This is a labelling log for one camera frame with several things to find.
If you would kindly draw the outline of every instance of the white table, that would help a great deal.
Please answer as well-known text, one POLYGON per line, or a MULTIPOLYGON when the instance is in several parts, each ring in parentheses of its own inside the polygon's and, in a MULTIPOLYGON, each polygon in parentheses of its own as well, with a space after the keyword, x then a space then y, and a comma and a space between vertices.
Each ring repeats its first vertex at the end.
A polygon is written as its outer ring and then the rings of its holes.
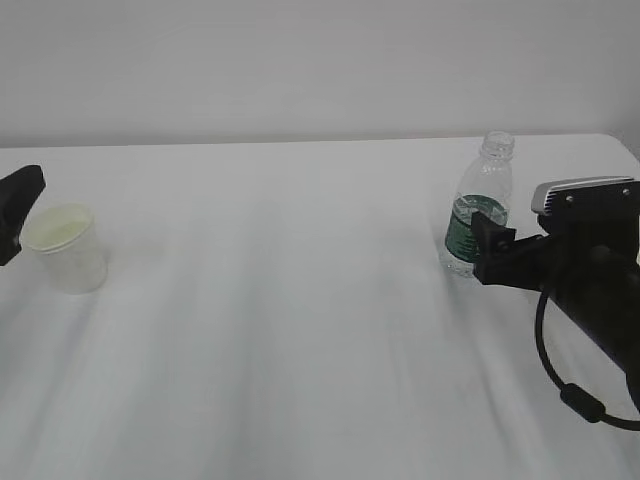
MULTIPOLYGON (((535 295, 440 268, 480 140, 0 150, 43 166, 34 212, 80 201, 110 251, 66 296, 0 275, 0 478, 631 479, 640 436, 589 425, 539 365, 535 295)), ((517 139, 534 187, 627 174, 603 135, 517 139)), ((555 308, 551 354, 612 413, 622 375, 555 308)))

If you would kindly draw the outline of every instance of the cable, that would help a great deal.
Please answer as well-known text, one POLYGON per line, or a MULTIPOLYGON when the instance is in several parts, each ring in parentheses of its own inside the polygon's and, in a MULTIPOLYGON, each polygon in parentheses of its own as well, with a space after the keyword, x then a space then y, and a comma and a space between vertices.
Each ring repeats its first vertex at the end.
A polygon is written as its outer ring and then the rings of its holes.
POLYGON ((560 390, 560 398, 564 403, 571 407, 576 413, 590 423, 604 422, 612 427, 620 428, 622 430, 630 430, 639 432, 640 421, 639 420, 626 420, 624 418, 618 418, 606 413, 606 408, 600 400, 588 393, 579 385, 574 383, 565 383, 555 368, 549 355, 547 354, 547 348, 544 344, 544 335, 542 325, 544 323, 544 312, 549 301, 549 295, 551 294, 551 284, 547 284, 540 293, 538 299, 538 306, 536 308, 536 321, 534 326, 536 349, 538 350, 538 356, 542 362, 542 366, 547 372, 547 375, 551 381, 560 390))

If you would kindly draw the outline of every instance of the white paper cup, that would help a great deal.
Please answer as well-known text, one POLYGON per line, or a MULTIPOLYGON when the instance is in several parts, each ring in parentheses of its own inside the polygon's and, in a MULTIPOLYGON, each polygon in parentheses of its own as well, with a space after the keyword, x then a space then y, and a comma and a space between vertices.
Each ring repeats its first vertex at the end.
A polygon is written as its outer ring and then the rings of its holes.
POLYGON ((107 262, 84 205, 50 208, 23 228, 21 242, 42 261, 51 285, 65 293, 86 293, 107 277, 107 262))

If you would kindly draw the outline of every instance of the water bottle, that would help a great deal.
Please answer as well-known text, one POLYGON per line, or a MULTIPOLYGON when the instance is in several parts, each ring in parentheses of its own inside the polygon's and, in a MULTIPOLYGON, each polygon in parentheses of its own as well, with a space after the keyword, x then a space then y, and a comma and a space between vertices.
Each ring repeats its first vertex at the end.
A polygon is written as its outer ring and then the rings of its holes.
POLYGON ((484 137, 480 155, 465 172, 453 201, 449 228, 440 248, 440 262, 464 277, 473 276, 478 244, 471 233, 471 215, 482 212, 506 225, 511 199, 514 138, 505 132, 484 137))

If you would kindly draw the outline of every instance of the green bottle label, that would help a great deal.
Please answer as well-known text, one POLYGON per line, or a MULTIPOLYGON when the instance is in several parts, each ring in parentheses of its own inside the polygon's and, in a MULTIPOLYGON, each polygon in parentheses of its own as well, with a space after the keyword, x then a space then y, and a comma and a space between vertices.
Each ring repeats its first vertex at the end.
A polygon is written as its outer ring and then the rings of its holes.
POLYGON ((493 198, 465 195, 454 202, 444 244, 451 255, 468 263, 475 263, 479 256, 478 244, 471 232, 473 212, 484 213, 498 225, 507 223, 507 210, 493 198))

